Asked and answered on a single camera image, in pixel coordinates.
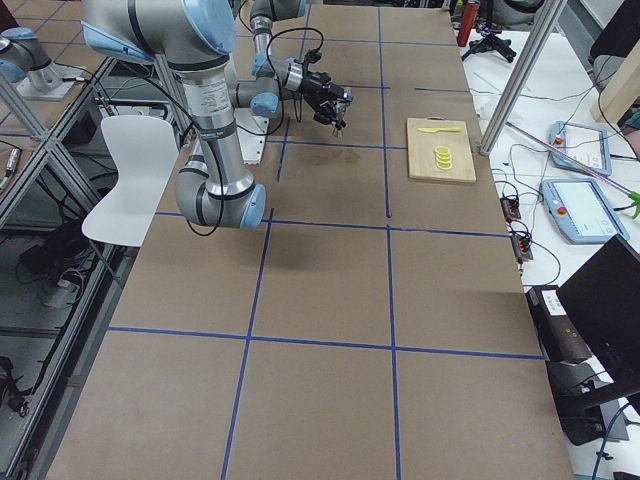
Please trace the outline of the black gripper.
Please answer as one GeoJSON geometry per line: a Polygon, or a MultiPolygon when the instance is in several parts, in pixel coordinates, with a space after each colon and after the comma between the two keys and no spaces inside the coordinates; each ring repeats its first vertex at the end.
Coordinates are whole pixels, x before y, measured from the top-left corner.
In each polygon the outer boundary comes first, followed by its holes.
{"type": "Polygon", "coordinates": [[[351,89],[333,83],[326,72],[305,71],[299,92],[323,125],[332,125],[333,113],[353,101],[351,89]]]}

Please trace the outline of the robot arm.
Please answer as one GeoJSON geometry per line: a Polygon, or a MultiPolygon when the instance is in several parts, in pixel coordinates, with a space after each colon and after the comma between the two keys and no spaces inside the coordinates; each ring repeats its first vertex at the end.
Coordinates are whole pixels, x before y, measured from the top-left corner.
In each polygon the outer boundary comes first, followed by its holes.
{"type": "Polygon", "coordinates": [[[186,219],[208,227],[254,229],[266,189],[246,169],[224,69],[236,46],[226,1],[86,1],[83,35],[93,50],[149,64],[162,55],[179,77],[202,153],[176,180],[186,219]]]}
{"type": "Polygon", "coordinates": [[[272,118],[279,105],[288,100],[306,102],[314,111],[314,120],[331,125],[336,135],[346,127],[344,115],[353,101],[351,91],[332,81],[326,72],[314,72],[309,66],[321,59],[321,48],[308,50],[304,58],[280,59],[272,53],[276,35],[273,24],[305,15],[304,1],[256,1],[250,12],[250,31],[255,46],[252,81],[230,88],[234,106],[249,108],[253,114],[272,118]]]}

